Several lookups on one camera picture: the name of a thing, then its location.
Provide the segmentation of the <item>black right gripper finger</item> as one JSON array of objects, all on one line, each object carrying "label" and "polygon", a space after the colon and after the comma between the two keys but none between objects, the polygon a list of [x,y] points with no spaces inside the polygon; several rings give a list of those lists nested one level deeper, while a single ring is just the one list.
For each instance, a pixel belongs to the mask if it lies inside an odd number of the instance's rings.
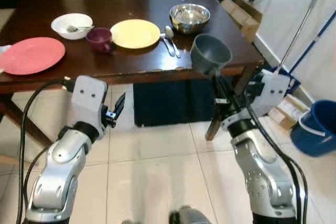
[{"label": "black right gripper finger", "polygon": [[216,105],[231,105],[229,83],[222,76],[212,76],[212,87]]}]

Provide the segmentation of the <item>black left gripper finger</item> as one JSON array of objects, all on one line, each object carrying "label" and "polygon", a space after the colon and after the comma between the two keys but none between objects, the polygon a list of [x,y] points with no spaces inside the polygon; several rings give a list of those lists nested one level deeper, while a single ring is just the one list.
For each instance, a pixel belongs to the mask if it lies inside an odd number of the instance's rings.
[{"label": "black left gripper finger", "polygon": [[113,110],[113,120],[117,120],[124,110],[124,104],[125,104],[125,97],[127,96],[127,93],[122,93],[119,98],[116,100]]}]

